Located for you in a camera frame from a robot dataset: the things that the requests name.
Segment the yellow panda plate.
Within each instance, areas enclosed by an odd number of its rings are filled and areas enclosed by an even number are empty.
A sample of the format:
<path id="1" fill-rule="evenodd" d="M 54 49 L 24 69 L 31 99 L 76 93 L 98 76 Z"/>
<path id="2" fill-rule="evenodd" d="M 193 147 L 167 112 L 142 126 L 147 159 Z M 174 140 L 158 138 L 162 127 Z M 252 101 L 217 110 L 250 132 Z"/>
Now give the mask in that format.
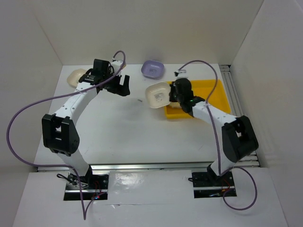
<path id="1" fill-rule="evenodd" d="M 171 108 L 178 108 L 178 109 L 181 108 L 180 103 L 178 103 L 178 102 L 171 102 L 171 103 L 169 104 L 169 106 L 170 106 Z"/>

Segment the cream panda plate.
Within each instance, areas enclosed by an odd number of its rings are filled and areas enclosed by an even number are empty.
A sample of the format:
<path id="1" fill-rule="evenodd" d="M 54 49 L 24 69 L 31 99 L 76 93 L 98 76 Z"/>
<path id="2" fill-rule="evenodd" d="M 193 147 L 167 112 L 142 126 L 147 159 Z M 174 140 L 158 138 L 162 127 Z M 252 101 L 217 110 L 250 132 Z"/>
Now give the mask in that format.
<path id="1" fill-rule="evenodd" d="M 145 90 L 145 96 L 150 108 L 157 109 L 170 104 L 170 85 L 166 82 L 158 82 L 150 85 Z"/>
<path id="2" fill-rule="evenodd" d="M 67 77 L 67 83 L 69 84 L 69 86 L 76 88 L 78 83 L 79 83 L 79 79 L 87 72 L 87 70 L 85 69 L 77 69 L 74 70 L 68 77 Z"/>

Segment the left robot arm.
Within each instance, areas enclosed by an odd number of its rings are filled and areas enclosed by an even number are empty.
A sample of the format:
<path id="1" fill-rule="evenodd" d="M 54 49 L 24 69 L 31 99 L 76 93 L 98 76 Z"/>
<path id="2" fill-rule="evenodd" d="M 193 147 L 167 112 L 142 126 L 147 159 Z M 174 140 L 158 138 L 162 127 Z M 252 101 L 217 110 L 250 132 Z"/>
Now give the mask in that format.
<path id="1" fill-rule="evenodd" d="M 69 179 L 87 189 L 98 179 L 79 151 L 80 137 L 76 123 L 87 105 L 105 89 L 119 96 L 130 95 L 128 75 L 120 84 L 123 61 L 95 59 L 93 67 L 78 80 L 75 95 L 53 114 L 42 118 L 43 144 L 59 156 L 70 169 Z"/>

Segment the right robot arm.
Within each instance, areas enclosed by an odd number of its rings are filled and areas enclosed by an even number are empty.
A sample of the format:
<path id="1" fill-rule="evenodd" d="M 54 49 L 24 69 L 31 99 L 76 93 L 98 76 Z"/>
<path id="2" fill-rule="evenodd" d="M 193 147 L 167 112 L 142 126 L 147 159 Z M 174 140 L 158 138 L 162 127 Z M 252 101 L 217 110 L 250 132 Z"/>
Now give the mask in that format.
<path id="1" fill-rule="evenodd" d="M 170 102 L 179 103 L 183 112 L 213 127 L 217 159 L 207 167 L 206 175 L 211 185 L 218 185 L 239 160 L 258 149 L 258 140 L 247 116 L 228 114 L 209 103 L 217 84 L 216 79 L 207 98 L 194 95 L 192 83 L 187 78 L 177 79 L 169 85 Z"/>

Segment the yellow plastic bin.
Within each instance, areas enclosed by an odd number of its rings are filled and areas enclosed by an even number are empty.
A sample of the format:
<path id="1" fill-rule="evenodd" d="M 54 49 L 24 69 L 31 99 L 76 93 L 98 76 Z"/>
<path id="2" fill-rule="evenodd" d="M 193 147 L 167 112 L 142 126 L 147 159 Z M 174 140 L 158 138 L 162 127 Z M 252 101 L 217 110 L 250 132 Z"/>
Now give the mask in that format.
<path id="1" fill-rule="evenodd" d="M 214 87 L 214 84 L 215 79 L 191 81 L 194 95 L 204 99 L 208 97 Z M 220 80 L 218 80 L 216 88 L 210 96 L 209 103 L 221 111 L 228 114 L 231 113 L 229 101 L 224 86 Z M 166 118 L 169 120 L 192 118 L 189 114 L 183 112 L 181 108 L 172 107 L 170 105 L 164 107 L 164 113 Z"/>

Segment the purple panda plate back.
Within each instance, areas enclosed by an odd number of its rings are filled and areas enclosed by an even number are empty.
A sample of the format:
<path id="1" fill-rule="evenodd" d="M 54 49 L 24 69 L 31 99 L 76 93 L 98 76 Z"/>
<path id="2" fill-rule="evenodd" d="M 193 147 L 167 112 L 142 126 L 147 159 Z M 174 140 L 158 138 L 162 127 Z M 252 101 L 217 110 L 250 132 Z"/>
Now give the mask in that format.
<path id="1" fill-rule="evenodd" d="M 164 70 L 164 64 L 154 60 L 145 61 L 141 67 L 143 76 L 150 79 L 160 79 L 164 74 Z"/>

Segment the aluminium mounting rail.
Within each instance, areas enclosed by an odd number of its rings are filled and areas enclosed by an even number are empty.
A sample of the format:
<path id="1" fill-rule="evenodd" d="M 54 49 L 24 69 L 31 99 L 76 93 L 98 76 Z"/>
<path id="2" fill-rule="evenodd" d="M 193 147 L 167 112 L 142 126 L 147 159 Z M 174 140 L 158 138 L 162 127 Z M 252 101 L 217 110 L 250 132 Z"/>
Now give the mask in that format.
<path id="1" fill-rule="evenodd" d="M 138 164 L 101 164 L 91 165 L 95 172 L 105 171 L 150 171 L 207 168 L 211 162 L 178 162 L 178 163 L 138 163 Z"/>

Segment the aluminium side rail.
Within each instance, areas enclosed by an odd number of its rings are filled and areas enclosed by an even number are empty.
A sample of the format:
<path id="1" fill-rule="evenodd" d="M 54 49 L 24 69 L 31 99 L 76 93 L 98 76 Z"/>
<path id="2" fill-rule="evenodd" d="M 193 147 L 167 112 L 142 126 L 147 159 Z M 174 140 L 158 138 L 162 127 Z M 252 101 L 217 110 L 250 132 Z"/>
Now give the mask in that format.
<path id="1" fill-rule="evenodd" d="M 232 78 L 230 65 L 219 65 L 219 68 L 232 114 L 236 116 L 244 115 L 235 83 Z M 241 161 L 237 163 L 237 166 L 260 167 L 256 152 L 254 151 L 250 155 L 241 159 Z"/>

